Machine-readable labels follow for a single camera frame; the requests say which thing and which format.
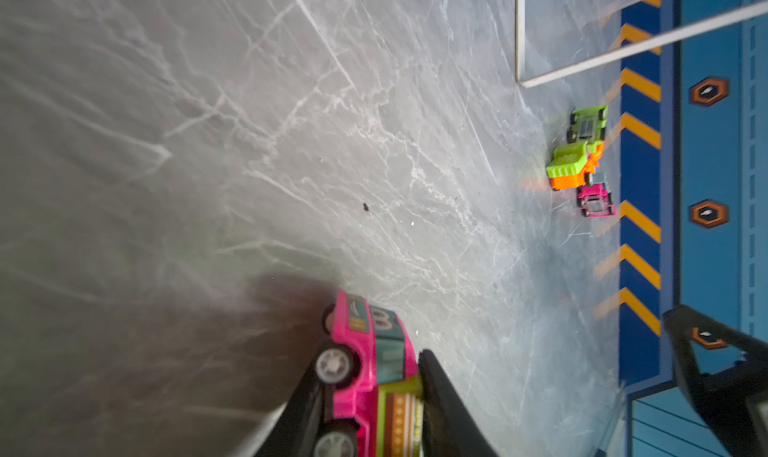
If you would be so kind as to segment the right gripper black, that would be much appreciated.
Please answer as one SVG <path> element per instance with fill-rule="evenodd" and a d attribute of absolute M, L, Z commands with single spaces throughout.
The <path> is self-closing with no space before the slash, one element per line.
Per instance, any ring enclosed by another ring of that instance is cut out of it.
<path fill-rule="evenodd" d="M 767 454 L 767 344 L 679 305 L 663 314 L 684 397 L 732 456 Z M 716 373 L 703 372 L 693 346 L 735 347 L 743 358 Z"/>

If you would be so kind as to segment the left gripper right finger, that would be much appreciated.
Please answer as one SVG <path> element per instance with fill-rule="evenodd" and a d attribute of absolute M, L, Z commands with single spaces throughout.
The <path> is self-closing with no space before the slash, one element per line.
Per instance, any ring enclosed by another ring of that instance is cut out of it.
<path fill-rule="evenodd" d="M 424 386 L 424 455 L 496 457 L 436 355 L 423 350 L 418 366 Z"/>

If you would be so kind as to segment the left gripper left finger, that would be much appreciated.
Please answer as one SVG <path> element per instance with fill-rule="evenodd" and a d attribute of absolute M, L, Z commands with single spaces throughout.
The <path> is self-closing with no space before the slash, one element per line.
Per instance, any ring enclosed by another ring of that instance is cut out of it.
<path fill-rule="evenodd" d="M 324 422 L 325 386 L 310 364 L 256 457 L 309 457 Z"/>

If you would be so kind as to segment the pink green toy car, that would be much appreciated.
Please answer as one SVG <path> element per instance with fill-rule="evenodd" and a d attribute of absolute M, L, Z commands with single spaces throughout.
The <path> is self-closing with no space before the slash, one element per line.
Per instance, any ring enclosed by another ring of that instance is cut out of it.
<path fill-rule="evenodd" d="M 325 391 L 313 456 L 421 456 L 424 387 L 397 314 L 347 293 L 323 314 L 313 373 Z"/>

